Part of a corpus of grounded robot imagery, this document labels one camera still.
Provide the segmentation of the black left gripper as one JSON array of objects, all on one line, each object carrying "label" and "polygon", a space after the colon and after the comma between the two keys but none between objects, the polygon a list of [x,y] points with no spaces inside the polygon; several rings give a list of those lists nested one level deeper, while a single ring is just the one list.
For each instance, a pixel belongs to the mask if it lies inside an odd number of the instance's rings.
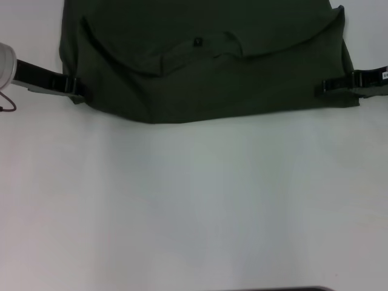
[{"label": "black left gripper", "polygon": [[12,84],[35,93],[67,96],[74,104],[88,103],[93,99],[92,93],[79,78],[55,73],[22,60],[16,62]]}]

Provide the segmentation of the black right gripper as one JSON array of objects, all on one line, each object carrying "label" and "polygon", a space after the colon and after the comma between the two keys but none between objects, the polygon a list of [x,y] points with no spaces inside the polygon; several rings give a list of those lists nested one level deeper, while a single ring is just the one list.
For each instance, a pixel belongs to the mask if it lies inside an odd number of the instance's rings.
[{"label": "black right gripper", "polygon": [[325,79],[314,87],[316,97],[352,92],[359,98],[387,96],[387,66],[373,70],[356,70],[339,77]]}]

